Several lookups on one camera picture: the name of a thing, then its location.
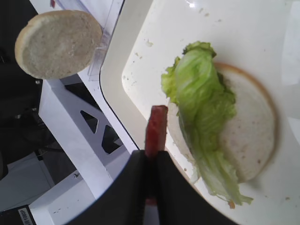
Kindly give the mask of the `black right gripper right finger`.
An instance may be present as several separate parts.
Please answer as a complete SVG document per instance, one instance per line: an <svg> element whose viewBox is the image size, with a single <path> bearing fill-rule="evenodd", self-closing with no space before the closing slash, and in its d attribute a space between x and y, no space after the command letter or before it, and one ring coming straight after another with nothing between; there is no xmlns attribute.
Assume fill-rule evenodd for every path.
<svg viewBox="0 0 300 225"><path fill-rule="evenodd" d="M179 172L166 151L156 158L157 207L161 225L234 225L204 200Z"/></svg>

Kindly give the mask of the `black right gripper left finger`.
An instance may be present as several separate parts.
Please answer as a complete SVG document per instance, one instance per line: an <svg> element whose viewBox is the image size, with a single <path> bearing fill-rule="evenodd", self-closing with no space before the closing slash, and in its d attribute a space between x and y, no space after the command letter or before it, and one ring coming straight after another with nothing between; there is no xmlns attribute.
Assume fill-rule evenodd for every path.
<svg viewBox="0 0 300 225"><path fill-rule="evenodd" d="M69 225L142 225L146 199L145 151L132 152L111 186Z"/></svg>

